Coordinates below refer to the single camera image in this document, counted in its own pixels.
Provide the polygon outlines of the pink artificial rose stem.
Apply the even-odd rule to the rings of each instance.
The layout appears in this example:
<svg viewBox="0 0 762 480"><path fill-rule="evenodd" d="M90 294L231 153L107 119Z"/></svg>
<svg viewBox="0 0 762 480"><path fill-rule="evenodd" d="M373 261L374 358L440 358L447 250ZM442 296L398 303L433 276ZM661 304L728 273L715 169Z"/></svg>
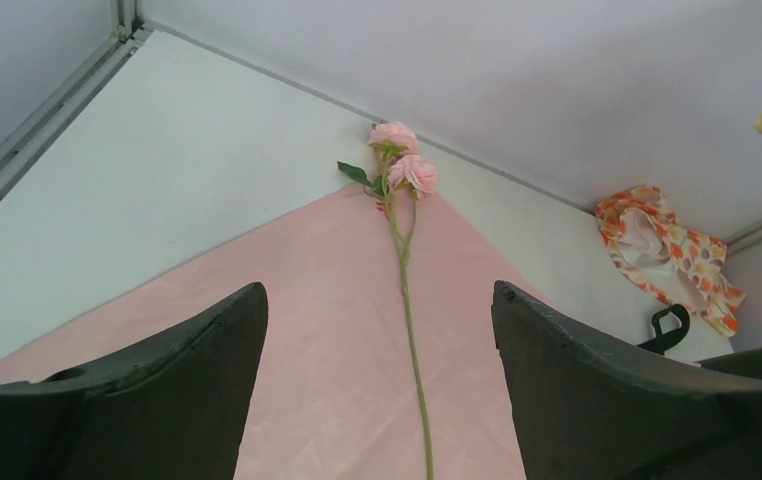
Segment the pink artificial rose stem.
<svg viewBox="0 0 762 480"><path fill-rule="evenodd" d="M433 439L416 342L408 270L418 218L418 204L437 192L439 171L431 160L420 153L416 133L399 121L373 124L367 145L377 166L377 174L374 177L365 169L344 162L339 162L337 169L353 183L360 185L365 195L375 200L376 207L384 214L392 235L421 418L425 477L433 479Z"/></svg>

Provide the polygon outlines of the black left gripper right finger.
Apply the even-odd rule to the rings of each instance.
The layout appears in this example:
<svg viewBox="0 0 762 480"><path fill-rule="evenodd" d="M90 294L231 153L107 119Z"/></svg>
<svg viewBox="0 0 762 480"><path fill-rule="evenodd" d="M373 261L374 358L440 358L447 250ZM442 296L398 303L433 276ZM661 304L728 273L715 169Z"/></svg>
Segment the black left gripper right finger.
<svg viewBox="0 0 762 480"><path fill-rule="evenodd" d="M762 380L683 363L499 281L491 308L530 479L762 479Z"/></svg>

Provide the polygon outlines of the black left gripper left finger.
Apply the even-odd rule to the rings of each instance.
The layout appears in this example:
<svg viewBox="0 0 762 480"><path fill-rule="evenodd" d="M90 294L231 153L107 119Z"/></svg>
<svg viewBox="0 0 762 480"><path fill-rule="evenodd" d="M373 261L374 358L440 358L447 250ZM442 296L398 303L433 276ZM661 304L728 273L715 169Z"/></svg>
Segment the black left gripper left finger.
<svg viewBox="0 0 762 480"><path fill-rule="evenodd" d="M249 284L51 377L0 385L0 479L230 479L268 325Z"/></svg>

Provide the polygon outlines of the pink wrapping paper sheet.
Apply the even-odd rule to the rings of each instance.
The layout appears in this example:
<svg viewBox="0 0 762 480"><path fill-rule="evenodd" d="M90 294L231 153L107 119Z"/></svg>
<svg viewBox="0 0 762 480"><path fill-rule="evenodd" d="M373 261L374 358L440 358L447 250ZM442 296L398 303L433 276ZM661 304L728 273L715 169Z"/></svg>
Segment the pink wrapping paper sheet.
<svg viewBox="0 0 762 480"><path fill-rule="evenodd" d="M414 222L405 319L384 215L355 187L221 245L0 359L38 381L179 323L252 283L269 300L239 479L422 479L417 400L439 479L521 479L491 305L515 268L451 205Z"/></svg>

